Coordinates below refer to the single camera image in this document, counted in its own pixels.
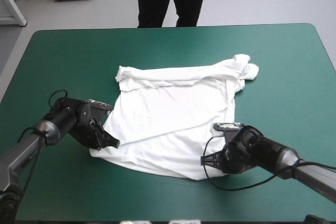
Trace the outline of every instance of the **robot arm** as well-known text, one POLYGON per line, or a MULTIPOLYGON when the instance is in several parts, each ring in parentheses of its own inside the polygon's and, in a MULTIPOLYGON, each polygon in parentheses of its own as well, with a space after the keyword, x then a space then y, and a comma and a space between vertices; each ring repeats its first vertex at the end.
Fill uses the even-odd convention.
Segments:
POLYGON ((59 98, 50 112, 34 125, 31 135, 0 155, 0 223, 14 220, 22 193, 18 176, 44 147, 56 144, 69 133, 88 148, 118 148, 119 140, 107 133, 100 123, 102 116, 111 110, 110 105, 95 100, 68 98, 66 92, 66 96, 59 98))
POLYGON ((260 166, 282 179, 294 178, 336 203, 336 173, 328 166, 305 162, 294 149, 264 137, 252 126, 217 123, 213 130, 214 137, 224 136, 226 144, 221 151, 201 157, 201 165, 227 174, 260 166))

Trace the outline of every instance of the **wrinkled cloth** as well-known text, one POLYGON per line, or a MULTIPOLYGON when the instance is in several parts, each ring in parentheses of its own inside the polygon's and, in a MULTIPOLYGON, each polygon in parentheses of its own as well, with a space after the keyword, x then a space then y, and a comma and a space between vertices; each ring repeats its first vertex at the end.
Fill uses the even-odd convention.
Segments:
MULTIPOLYGON (((104 129, 120 140, 118 149, 90 150, 114 164, 157 175, 206 178, 200 164, 212 123, 235 120, 235 93, 259 68, 248 55, 211 66, 140 70, 119 67, 120 96, 104 129)), ((207 154, 220 151, 214 138, 207 154)), ((210 177, 223 176, 209 167, 210 177)))

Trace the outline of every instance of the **table surface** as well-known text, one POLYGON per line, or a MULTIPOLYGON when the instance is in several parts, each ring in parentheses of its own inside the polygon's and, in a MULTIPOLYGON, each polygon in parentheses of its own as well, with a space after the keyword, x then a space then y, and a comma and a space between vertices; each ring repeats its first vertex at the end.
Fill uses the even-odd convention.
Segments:
MULTIPOLYGON (((0 104, 0 152, 48 111, 54 90, 114 104, 119 65, 211 65, 239 53, 260 72, 236 94, 236 121, 306 160, 335 165, 336 74, 310 24, 39 31, 0 104)), ((216 181, 238 187, 269 176, 254 168, 216 181)), ((307 214, 336 220, 336 205, 296 180, 225 192, 206 180, 136 172, 91 157, 67 135, 41 153, 17 219, 302 221, 307 214)))

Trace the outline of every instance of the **black cable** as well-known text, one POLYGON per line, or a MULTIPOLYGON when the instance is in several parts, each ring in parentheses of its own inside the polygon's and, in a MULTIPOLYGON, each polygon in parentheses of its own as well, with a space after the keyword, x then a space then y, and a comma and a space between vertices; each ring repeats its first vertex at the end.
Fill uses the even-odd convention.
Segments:
POLYGON ((25 129, 22 131, 21 136, 20 136, 19 139, 17 140, 17 143, 19 143, 19 142, 21 141, 22 137, 25 135, 25 133, 26 133, 27 131, 29 131, 29 130, 33 130, 33 129, 34 129, 34 127, 28 127, 28 128, 25 128, 25 129))
MULTIPOLYGON (((208 140, 208 142, 206 143, 205 145, 205 148, 204 148, 204 152, 203 152, 203 157, 202 157, 202 160, 204 160, 204 157, 205 157, 205 152, 206 152, 206 149, 208 147, 208 144, 209 142, 213 139, 210 138, 208 140)), ((279 176, 281 173, 289 170, 289 169, 294 169, 296 167, 299 167, 299 166, 307 166, 307 165, 315 165, 315 166, 320 166, 320 167, 323 167, 323 168, 327 168, 327 169, 332 169, 332 170, 336 170, 336 167, 335 166, 330 166, 330 165, 325 165, 325 164, 320 164, 320 163, 317 163, 317 162, 302 162, 302 163, 299 163, 302 159, 298 159, 297 162, 294 164, 294 165, 289 165, 289 166, 286 166, 284 167, 283 169, 279 170, 277 173, 275 173, 274 175, 270 176, 269 178, 261 181, 261 182, 258 182, 258 183, 255 183, 255 184, 252 184, 252 185, 249 185, 249 186, 244 186, 244 187, 239 187, 239 188, 224 188, 224 187, 220 187, 219 185, 215 184, 209 177, 208 175, 208 172, 206 171, 206 168, 205 168, 205 163, 203 163, 203 168, 204 168, 204 172, 205 172, 205 175, 208 179, 208 181, 214 186, 216 187, 217 189, 220 189, 220 190, 223 190, 223 191, 240 191, 240 190, 245 190, 245 189, 250 189, 250 188, 253 188, 253 187, 256 187, 256 186, 260 186, 262 184, 265 184, 269 181, 271 181, 272 179, 276 178, 277 176, 279 176)))
POLYGON ((39 140, 38 140, 38 149, 37 149, 37 153, 36 153, 35 158, 34 158, 34 163, 33 163, 32 166, 31 166, 31 169, 30 169, 29 175, 28 175, 28 177, 27 177, 25 186, 24 186, 24 188, 23 188, 23 190, 22 190, 22 192, 21 192, 21 194, 20 194, 19 200, 18 200, 18 202, 17 202, 16 209, 15 209, 15 213, 14 213, 14 218, 15 218, 15 216, 16 216, 16 214, 17 214, 17 211, 18 211, 18 209, 19 209, 19 206, 20 206, 20 204, 21 204, 21 201, 22 201, 22 199, 23 199, 23 197, 24 197, 24 195, 25 195, 25 193, 26 193, 26 190, 27 190, 27 188, 28 188, 30 179, 31 179, 31 177, 32 177, 32 175, 33 175, 33 171, 34 171, 34 169, 35 169, 35 166, 36 166, 36 163, 37 163, 37 160, 38 160, 38 156, 40 155, 40 152, 41 152, 41 149, 42 149, 42 141, 43 141, 43 140, 46 140, 46 133, 47 133, 46 131, 38 131, 38 130, 36 130, 34 127, 28 127, 28 128, 26 128, 26 129, 23 130, 23 132, 22 132, 22 134, 21 134, 21 136, 20 136, 18 142, 20 142, 21 138, 24 136, 24 134, 25 134, 28 130, 33 130, 33 133, 34 133, 34 134, 38 134, 38 135, 40 135, 40 137, 39 137, 39 140))
POLYGON ((51 101, 52 97, 53 97, 55 94, 59 93, 59 92, 65 92, 65 96, 63 97, 63 100, 64 100, 65 98, 68 97, 68 91, 66 91, 65 89, 59 89, 59 90, 56 90, 54 93, 51 94, 51 96, 50 96, 50 98, 49 98, 49 101, 48 101, 48 104, 49 104, 49 106, 50 106, 51 108, 52 108, 53 106, 51 106, 50 101, 51 101))

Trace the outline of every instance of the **white t-shirt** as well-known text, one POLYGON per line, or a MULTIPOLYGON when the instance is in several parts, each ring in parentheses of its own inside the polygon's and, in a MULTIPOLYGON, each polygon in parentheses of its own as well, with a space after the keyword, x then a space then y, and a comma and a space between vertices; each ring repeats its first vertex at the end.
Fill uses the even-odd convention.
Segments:
MULTIPOLYGON (((141 172, 204 179, 201 156, 211 124, 234 122, 235 93, 259 68, 248 55, 211 66, 140 70, 119 67, 120 96, 104 129, 120 140, 118 149, 90 150, 114 164, 141 172)), ((207 153, 220 151, 214 138, 207 153)), ((223 176, 209 167, 210 177, 223 176)))

